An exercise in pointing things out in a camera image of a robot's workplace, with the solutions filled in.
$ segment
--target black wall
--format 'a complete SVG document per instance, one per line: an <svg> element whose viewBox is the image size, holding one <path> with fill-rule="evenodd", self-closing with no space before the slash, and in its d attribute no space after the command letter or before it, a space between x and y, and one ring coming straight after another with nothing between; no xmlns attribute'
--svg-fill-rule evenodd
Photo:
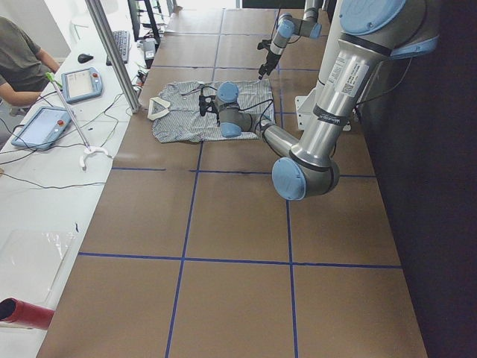
<svg viewBox="0 0 477 358"><path fill-rule="evenodd" d="M396 90L362 108L430 358L477 357L476 27L474 1L447 1L437 51L412 60Z"/></svg>

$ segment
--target white desk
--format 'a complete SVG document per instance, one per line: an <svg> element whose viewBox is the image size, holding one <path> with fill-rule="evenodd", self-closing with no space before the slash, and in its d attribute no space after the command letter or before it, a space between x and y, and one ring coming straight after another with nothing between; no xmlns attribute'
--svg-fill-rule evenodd
<svg viewBox="0 0 477 358"><path fill-rule="evenodd" d="M92 54L94 59L84 64L78 63L78 55L83 52ZM88 67L94 67L100 73L104 83L102 96L73 105L75 115L82 125L94 119L113 103L118 94L122 93L113 68L106 66L105 63L106 53L95 30L92 30L89 36L81 39L55 76L60 81L61 73ZM133 78L137 70L140 69L138 64L144 66L144 60L142 53L133 43L127 64L130 78ZM52 91L52 85L48 85L43 94ZM61 107L60 99L56 94L49 95L47 99L51 104ZM35 104L25 117L24 122L30 118L36 108L43 105L48 104L44 101ZM114 157L127 129L131 114L125 97L121 96L107 113L115 117L117 121L102 115L83 130L91 145L101 145L117 124L113 135L104 145L110 155ZM68 135L55 144L82 143L74 125L70 125L66 133ZM29 150L25 150L5 153L15 149L18 148L13 147L10 143L6 144L0 154L0 163L23 157L29 152ZM83 150L82 145L70 148L53 148L47 152L34 153L14 163L1 164L0 167L6 174L43 186L105 182L113 160L99 153L90 156L86 160L87 170L84 172L79 166L79 158ZM56 308L102 190L102 185L68 189L38 189L29 183L23 183L6 176L0 177L0 250L15 230L17 232L18 230L29 230L33 233L60 232L74 235L54 280L54 285L45 301L41 303L44 306ZM38 267L35 272L32 272L32 275L41 273L41 271L42 268ZM7 298L4 297L4 290L6 289L0 288L0 300ZM2 358L35 357L44 338L45 332L41 330L0 327L0 355Z"/></svg>

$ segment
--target tablet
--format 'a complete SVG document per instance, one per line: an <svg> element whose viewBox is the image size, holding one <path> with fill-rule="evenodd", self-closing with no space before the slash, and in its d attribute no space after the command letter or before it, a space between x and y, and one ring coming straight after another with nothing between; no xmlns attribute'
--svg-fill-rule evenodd
<svg viewBox="0 0 477 358"><path fill-rule="evenodd" d="M12 145L32 149L48 149L68 127L71 118L61 107L41 107L20 133L14 134Z"/></svg>
<svg viewBox="0 0 477 358"><path fill-rule="evenodd" d="M67 103L75 103L98 97L103 92L101 77L94 68L63 73L63 97Z"/></svg>

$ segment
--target man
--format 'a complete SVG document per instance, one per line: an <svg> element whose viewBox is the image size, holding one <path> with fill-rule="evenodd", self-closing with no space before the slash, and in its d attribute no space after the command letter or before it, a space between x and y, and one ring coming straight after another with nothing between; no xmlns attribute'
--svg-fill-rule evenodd
<svg viewBox="0 0 477 358"><path fill-rule="evenodd" d="M45 73L58 68L48 52L0 16L0 97L13 106L30 106L48 84Z"/></svg>

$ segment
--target keyboard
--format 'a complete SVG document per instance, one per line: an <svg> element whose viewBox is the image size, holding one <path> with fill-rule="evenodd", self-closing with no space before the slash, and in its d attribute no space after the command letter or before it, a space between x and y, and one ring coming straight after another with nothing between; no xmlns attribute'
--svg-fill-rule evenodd
<svg viewBox="0 0 477 358"><path fill-rule="evenodd" d="M129 31L113 31L113 38L118 46L119 54L122 57L122 62L127 63L129 59ZM109 57L106 59L106 65L111 66Z"/></svg>

